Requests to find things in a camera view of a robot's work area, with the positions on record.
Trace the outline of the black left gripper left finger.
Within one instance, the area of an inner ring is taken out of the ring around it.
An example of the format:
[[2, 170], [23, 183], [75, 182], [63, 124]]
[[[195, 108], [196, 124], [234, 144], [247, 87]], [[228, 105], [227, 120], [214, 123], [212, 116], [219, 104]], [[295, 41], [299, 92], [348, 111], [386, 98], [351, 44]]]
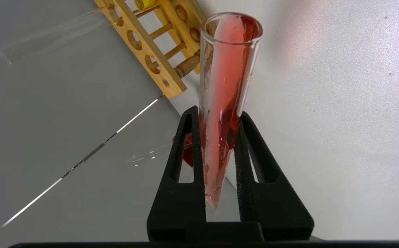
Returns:
[[[180, 183], [187, 135], [192, 135], [193, 182]], [[185, 230], [206, 222], [203, 161], [198, 132], [198, 107], [186, 110], [179, 121], [162, 178], [147, 218], [150, 241], [183, 241]]]

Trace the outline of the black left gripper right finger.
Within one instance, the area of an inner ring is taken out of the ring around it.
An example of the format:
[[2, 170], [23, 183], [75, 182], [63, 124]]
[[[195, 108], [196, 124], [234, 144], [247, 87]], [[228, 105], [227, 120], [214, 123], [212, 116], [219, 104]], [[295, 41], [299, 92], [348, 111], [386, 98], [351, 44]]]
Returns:
[[239, 217], [260, 225], [265, 240], [308, 240], [314, 219], [247, 112], [234, 147]]

